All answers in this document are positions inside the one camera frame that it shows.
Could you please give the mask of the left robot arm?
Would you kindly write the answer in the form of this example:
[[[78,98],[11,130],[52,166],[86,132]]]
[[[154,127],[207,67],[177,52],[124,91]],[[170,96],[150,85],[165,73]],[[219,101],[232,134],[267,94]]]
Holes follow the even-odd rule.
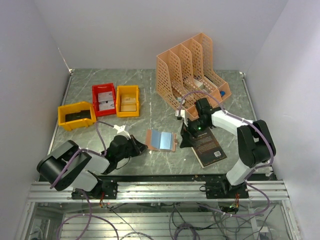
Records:
[[[120,161],[137,157],[147,148],[133,135],[129,138],[116,135],[102,152],[79,148],[74,141],[68,140],[43,158],[36,170],[57,191],[78,188],[84,190],[89,198],[96,199],[102,193],[97,175],[118,170]]]

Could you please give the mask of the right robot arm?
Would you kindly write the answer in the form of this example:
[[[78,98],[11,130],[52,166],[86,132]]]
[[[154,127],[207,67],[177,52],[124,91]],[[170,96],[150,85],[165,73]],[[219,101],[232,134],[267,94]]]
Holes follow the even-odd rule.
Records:
[[[207,98],[195,102],[198,118],[191,120],[186,111],[179,106],[175,112],[182,120],[180,135],[181,148],[195,147],[195,140],[208,128],[218,127],[237,137],[239,160],[226,175],[220,192],[226,198],[238,192],[238,185],[244,183],[249,176],[263,163],[272,164],[276,148],[269,128],[264,120],[247,120],[229,113],[222,106],[213,108]]]

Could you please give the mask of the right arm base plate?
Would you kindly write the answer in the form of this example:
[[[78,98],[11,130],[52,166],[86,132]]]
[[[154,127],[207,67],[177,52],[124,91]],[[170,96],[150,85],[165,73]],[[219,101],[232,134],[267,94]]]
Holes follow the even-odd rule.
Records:
[[[241,183],[230,185],[226,180],[206,182],[199,190],[205,193],[207,199],[246,199],[249,197],[247,185]]]

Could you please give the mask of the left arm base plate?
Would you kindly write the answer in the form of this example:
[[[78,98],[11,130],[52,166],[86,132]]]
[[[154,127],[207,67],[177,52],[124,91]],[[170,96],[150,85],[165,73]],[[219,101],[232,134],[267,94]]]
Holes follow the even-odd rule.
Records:
[[[118,193],[118,184],[114,181],[76,182],[71,185],[73,200],[85,200],[85,195],[90,200],[107,199],[115,200]]]

